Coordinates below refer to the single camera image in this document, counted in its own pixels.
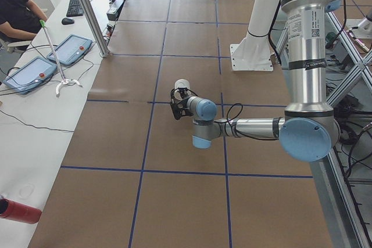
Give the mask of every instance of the black keyboard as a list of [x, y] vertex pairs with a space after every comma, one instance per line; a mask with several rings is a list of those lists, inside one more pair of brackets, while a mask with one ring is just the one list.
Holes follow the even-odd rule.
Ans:
[[84, 14], [83, 8], [80, 5], [79, 0], [70, 0], [69, 8], [67, 10], [66, 17], [77, 17]]

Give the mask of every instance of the person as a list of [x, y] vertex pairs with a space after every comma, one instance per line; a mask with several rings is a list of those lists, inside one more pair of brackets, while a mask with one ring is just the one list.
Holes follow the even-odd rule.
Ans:
[[0, 32], [10, 42], [34, 39], [40, 20], [47, 16], [33, 0], [0, 0]]

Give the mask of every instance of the black shirt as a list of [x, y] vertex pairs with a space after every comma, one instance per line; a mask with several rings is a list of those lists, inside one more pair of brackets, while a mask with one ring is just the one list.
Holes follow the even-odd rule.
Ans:
[[27, 1], [0, 0], [0, 24], [8, 22], [14, 29], [38, 33], [41, 28], [39, 18], [27, 9]]

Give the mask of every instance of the red cylinder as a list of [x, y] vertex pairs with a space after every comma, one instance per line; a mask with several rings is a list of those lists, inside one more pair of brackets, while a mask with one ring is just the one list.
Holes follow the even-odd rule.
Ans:
[[35, 224], [39, 221], [41, 210], [25, 204], [14, 202], [13, 200], [0, 200], [0, 218]]

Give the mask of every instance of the white table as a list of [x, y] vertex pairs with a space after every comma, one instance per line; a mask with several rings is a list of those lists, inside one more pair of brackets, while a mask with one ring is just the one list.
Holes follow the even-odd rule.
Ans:
[[[66, 16], [68, 3], [69, 0], [62, 0], [46, 23], [52, 42], [59, 44], [70, 34], [94, 40], [85, 16], [74, 17], [74, 24], [61, 24]], [[91, 4], [103, 31], [108, 23], [106, 12], [109, 1], [91, 0]], [[33, 45], [47, 43], [44, 31], [40, 30]], [[50, 48], [39, 50], [43, 55], [50, 52]], [[27, 51], [16, 66], [21, 67], [38, 55], [35, 50]], [[57, 98], [55, 88], [61, 80], [57, 74], [51, 82], [27, 95], [0, 96], [3, 102], [0, 109], [27, 124], [74, 130], [102, 60], [99, 48], [94, 45], [85, 58], [94, 65], [80, 79], [82, 88], [77, 85], [63, 86], [60, 97]], [[78, 78], [91, 65], [90, 62], [80, 60], [67, 69], [65, 75], [67, 78]], [[1, 85], [0, 90], [4, 89], [7, 87]], [[72, 135], [71, 132], [28, 127], [0, 113], [0, 195], [42, 210]], [[0, 219], [0, 247], [27, 247], [36, 226]]]

